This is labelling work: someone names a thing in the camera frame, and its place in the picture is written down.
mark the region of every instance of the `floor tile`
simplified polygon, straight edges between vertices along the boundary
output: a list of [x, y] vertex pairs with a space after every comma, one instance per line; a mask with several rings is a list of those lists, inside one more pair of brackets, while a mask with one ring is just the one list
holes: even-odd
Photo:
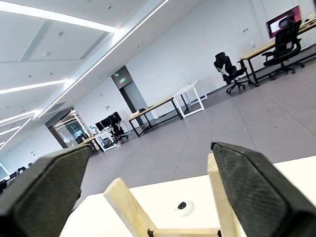
[[316, 136], [311, 132], [301, 131], [285, 137], [256, 144], [273, 163], [316, 155]]
[[257, 120], [247, 127], [256, 143], [276, 139], [305, 129], [296, 119], [287, 115], [269, 120]]

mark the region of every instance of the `white table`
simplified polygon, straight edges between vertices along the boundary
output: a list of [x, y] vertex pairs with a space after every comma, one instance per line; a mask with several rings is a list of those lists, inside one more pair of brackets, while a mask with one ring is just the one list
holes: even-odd
[[[190, 116], [190, 115], [193, 115], [193, 114], [195, 114], [195, 113], [197, 113], [197, 112], [199, 112], [199, 111], [204, 110], [204, 106], [203, 106], [202, 100], [200, 99], [200, 97], [199, 97], [199, 95], [198, 95], [198, 92], [197, 92], [197, 89], [196, 89], [196, 85], [197, 85], [198, 82], [199, 82], [199, 80], [196, 80], [196, 81], [194, 81], [194, 82], [192, 82], [192, 83], [190, 83], [190, 84], [185, 85], [184, 87], [182, 87], [180, 90], [178, 90], [178, 91], [173, 95], [174, 101], [175, 101], [177, 107], [179, 108], [179, 111], [180, 111], [180, 113], [181, 113], [181, 115], [182, 115], [183, 118], [185, 118], [185, 117], [187, 117], [187, 116]], [[197, 97], [197, 101], [194, 102], [194, 103], [191, 103], [190, 100], [189, 100], [189, 98], [188, 98], [187, 92], [188, 92], [189, 90], [193, 90], [194, 93], [195, 93], [195, 95], [196, 95], [196, 97]], [[188, 101], [188, 103], [189, 103], [190, 106], [191, 106], [192, 104], [199, 103], [200, 106], [201, 106], [201, 108], [199, 108], [199, 109], [197, 109], [197, 110], [194, 110], [194, 111], [192, 111], [192, 112], [190, 112], [190, 113], [188, 113], [188, 114], [185, 114], [185, 112], [183, 112], [183, 110], [181, 109], [181, 106], [179, 105], [179, 102], [178, 102], [178, 98], [179, 98], [179, 97], [181, 97], [182, 100], [184, 100], [183, 94], [186, 96], [187, 101]]]
[[[277, 163], [275, 166], [316, 205], [313, 184], [316, 179], [316, 156]], [[220, 228], [208, 175], [130, 190], [157, 228]], [[195, 203], [194, 211], [186, 217], [177, 215], [177, 205], [188, 199]], [[102, 194], [87, 197], [70, 215], [60, 236], [132, 237]]]
[[[109, 138], [109, 140], [113, 143], [113, 145], [108, 147], [108, 148], [104, 148], [104, 146], [102, 144], [103, 143], [103, 138], [101, 137], [102, 135], [106, 135]], [[109, 132], [107, 130], [103, 131], [102, 133], [99, 133], [99, 134], [95, 135], [95, 140], [96, 140], [96, 142], [99, 144], [99, 146], [101, 147], [101, 149], [104, 152], [117, 146], [114, 143], [114, 140], [113, 140], [112, 136], [109, 134]]]

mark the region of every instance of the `led light strip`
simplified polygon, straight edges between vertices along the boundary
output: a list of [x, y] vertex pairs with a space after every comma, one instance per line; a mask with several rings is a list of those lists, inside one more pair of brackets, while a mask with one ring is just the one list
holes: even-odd
[[15, 130], [19, 129], [20, 127], [21, 127], [21, 126], [17, 126], [17, 127], [14, 127], [14, 128], [9, 129], [9, 130], [7, 130], [7, 131], [0, 132], [0, 136], [1, 136], [1, 135], [4, 135], [4, 134], [7, 134], [7, 133], [9, 133], [9, 132], [15, 131]]
[[4, 89], [0, 90], [0, 95], [2, 94], [7, 94], [7, 93], [12, 93], [16, 91], [21, 91], [21, 90], [28, 90], [28, 89], [33, 89], [33, 88], [39, 88], [39, 87], [44, 87], [48, 85], [57, 85], [57, 84], [62, 84], [65, 83], [67, 80], [54, 80], [54, 81], [48, 81], [48, 82], [43, 82], [43, 83], [38, 83], [38, 84], [33, 84], [33, 85], [24, 85], [20, 87], [15, 87], [15, 88], [9, 88], [9, 89]]
[[16, 115], [16, 116], [13, 116], [13, 117], [10, 117], [10, 118], [6, 118], [6, 119], [3, 119], [3, 120], [0, 120], [0, 124], [4, 123], [4, 122], [11, 121], [11, 120], [14, 120], [14, 119], [18, 119], [18, 118], [24, 117], [26, 115], [34, 114], [36, 111], [37, 110], [32, 110], [32, 111], [28, 111], [28, 112], [25, 112], [25, 113], [20, 114], [20, 115]]
[[48, 110], [50, 110], [61, 98], [63, 98], [72, 88], [74, 88], [82, 79], [84, 79], [93, 69], [95, 69], [104, 59], [106, 59], [117, 47], [119, 47], [131, 34], [133, 34], [139, 27], [141, 27], [152, 15], [154, 15], [160, 8], [162, 8], [169, 0], [162, 2], [152, 13], [150, 13], [144, 20], [142, 20], [131, 32], [124, 36], [109, 52], [107, 52], [96, 64], [94, 64], [85, 74], [83, 74], [77, 81], [75, 81], [67, 90], [64, 91], [52, 104], [50, 104], [37, 118], [42, 117]]
[[88, 20], [77, 18], [77, 17], [57, 13], [57, 12], [46, 11], [43, 9], [14, 4], [14, 3], [5, 2], [5, 1], [0, 1], [0, 11], [27, 15], [27, 16], [34, 16], [34, 17], [53, 20], [53, 21], [65, 22], [65, 23], [69, 23], [73, 25], [84, 26], [84, 27], [93, 28], [93, 29], [97, 29], [101, 31], [110, 32], [110, 33], [115, 33], [118, 31], [118, 29], [113, 26], [107, 26], [107, 25], [103, 25], [103, 24], [96, 23], [93, 21], [88, 21]]
[[22, 130], [23, 127], [25, 127], [25, 126], [29, 123], [29, 121], [31, 121], [31, 119], [32, 119], [32, 118], [29, 118], [15, 133], [2, 145], [2, 147], [0, 147], [0, 151], [6, 146], [6, 144], [8, 144], [9, 141], [12, 140], [12, 138], [13, 138], [16, 134], [18, 134], [19, 131]]

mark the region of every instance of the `ceiling panel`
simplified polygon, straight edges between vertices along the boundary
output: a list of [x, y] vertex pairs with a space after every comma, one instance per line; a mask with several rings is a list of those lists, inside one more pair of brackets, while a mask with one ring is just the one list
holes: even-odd
[[30, 52], [28, 61], [80, 59], [105, 34], [87, 27], [47, 21], [45, 34], [34, 39], [36, 47]]
[[7, 26], [0, 24], [0, 32], [6, 31], [0, 35], [0, 62], [17, 62], [22, 58], [44, 20], [0, 12], [0, 20], [3, 17], [8, 18], [10, 28], [7, 30]]
[[0, 89], [68, 79], [83, 62], [84, 60], [0, 63]]
[[13, 25], [16, 14], [0, 12], [0, 45], [5, 41], [11, 26]]
[[0, 132], [4, 132], [4, 131], [7, 131], [9, 129], [12, 129], [14, 127], [17, 127], [17, 126], [22, 126], [28, 119], [23, 119], [23, 120], [20, 120], [20, 121], [17, 121], [17, 122], [13, 122], [11, 124], [8, 124], [6, 126], [1, 126], [0, 124]]
[[147, 0], [7, 0], [17, 4], [120, 27]]
[[36, 110], [43, 103], [43, 100], [41, 99], [29, 103], [21, 103], [21, 105], [11, 106], [9, 108], [5, 107], [0, 109], [0, 120], [7, 119], [9, 117], [19, 115], [28, 111]]
[[22, 107], [33, 101], [44, 103], [59, 87], [60, 85], [51, 85], [0, 95], [0, 110], [10, 110], [11, 107], [16, 106]]

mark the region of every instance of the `wooden stick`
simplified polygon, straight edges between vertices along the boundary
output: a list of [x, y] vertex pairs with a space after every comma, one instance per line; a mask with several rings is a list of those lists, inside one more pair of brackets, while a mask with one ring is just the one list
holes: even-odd
[[115, 179], [103, 196], [134, 237], [148, 237], [148, 229], [156, 230], [156, 226], [121, 178]]
[[211, 180], [223, 237], [240, 237], [240, 223], [229, 204], [213, 153], [208, 155], [207, 172]]
[[218, 229], [158, 229], [154, 237], [218, 237]]

